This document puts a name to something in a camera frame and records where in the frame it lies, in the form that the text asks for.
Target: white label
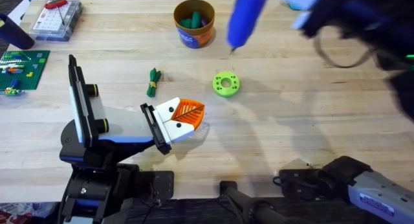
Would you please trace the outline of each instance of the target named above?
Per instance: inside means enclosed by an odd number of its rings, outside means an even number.
[[[389,214],[390,216],[394,216],[394,208],[384,204],[383,202],[370,197],[369,195],[365,195],[360,193],[360,200],[364,203],[367,203],[368,205],[371,205],[372,207],[375,207],[379,210],[381,210],[382,212]]]

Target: green object in container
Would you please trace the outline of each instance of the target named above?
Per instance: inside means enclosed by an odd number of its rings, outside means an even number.
[[[155,97],[155,90],[157,89],[157,82],[160,80],[161,71],[157,71],[155,68],[149,73],[149,85],[147,90],[148,97]]]
[[[193,12],[193,17],[191,19],[191,29],[197,29],[201,26],[201,14],[198,11]]]
[[[240,80],[234,73],[221,72],[214,76],[213,90],[221,97],[232,97],[239,91],[239,88]]]
[[[185,28],[191,27],[191,19],[183,19],[180,21],[180,25]]]

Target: green lego baseplate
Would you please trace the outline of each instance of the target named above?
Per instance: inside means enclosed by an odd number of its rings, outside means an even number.
[[[0,90],[10,87],[10,82],[14,79],[20,81],[16,89],[36,89],[49,53],[49,50],[6,51],[0,59],[1,72],[9,64],[16,64],[15,67],[24,65],[24,68],[22,73],[0,73]]]

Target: glue gun nozzle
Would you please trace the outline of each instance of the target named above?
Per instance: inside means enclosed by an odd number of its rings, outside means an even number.
[[[230,51],[230,55],[233,54],[233,52],[236,50],[236,48],[232,48],[232,50]]]

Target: black bracket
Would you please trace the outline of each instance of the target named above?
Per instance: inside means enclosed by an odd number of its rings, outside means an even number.
[[[142,104],[141,110],[144,113],[145,118],[148,122],[148,126],[154,136],[155,146],[163,155],[166,155],[171,150],[171,146],[167,144],[166,140],[162,136],[160,126],[158,125],[153,113],[154,107],[147,104]]]

